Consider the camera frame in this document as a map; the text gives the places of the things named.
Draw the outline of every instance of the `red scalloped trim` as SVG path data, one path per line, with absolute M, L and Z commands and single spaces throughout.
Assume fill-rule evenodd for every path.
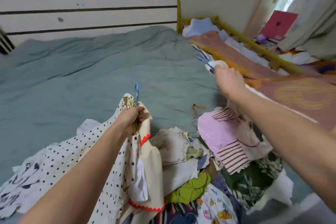
M 151 137 L 151 134 L 147 134 L 146 136 L 144 136 L 142 138 L 142 140 L 140 141 L 140 147 L 142 147 L 144 145 L 145 142 L 147 142 L 147 140 Z
M 162 212 L 165 209 L 165 205 L 163 205 L 161 208 L 155 208 L 155 207 L 153 208 L 153 207 L 147 207 L 143 205 L 137 205 L 133 203 L 131 199 L 128 201 L 128 203 L 135 209 L 142 209 L 142 210 L 147 210 L 150 212 Z

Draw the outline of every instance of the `hand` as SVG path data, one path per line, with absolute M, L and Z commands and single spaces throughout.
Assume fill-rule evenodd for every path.
M 229 100 L 236 102 L 242 95 L 248 92 L 242 75 L 234 68 L 215 66 L 217 87 Z
M 145 120 L 144 118 L 144 110 L 145 108 L 142 106 L 135 106 L 131 108 L 124 108 L 116 122 L 119 122 L 124 126 L 125 128 L 128 128 L 135 120 L 139 117 L 139 121 L 143 122 Z

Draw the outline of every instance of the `pile of clothes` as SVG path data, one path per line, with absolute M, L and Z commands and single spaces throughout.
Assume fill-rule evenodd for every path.
M 13 167 L 0 188 L 0 219 L 26 213 L 132 106 L 125 94 L 104 123 L 85 120 L 77 135 Z M 194 134 L 175 127 L 151 137 L 152 117 L 126 139 L 89 223 L 240 223 L 271 199 L 291 204 L 293 183 L 253 121 L 228 103 L 197 116 Z

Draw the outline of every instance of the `curtain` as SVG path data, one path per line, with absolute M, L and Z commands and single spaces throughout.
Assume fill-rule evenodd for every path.
M 336 57 L 336 0 L 293 0 L 287 11 L 298 18 L 279 48 L 303 46 L 315 57 Z

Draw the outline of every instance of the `white headboard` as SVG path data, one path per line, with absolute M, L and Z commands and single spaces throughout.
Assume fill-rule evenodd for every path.
M 122 33 L 150 25 L 176 29 L 177 0 L 0 0 L 0 48 L 27 39 Z

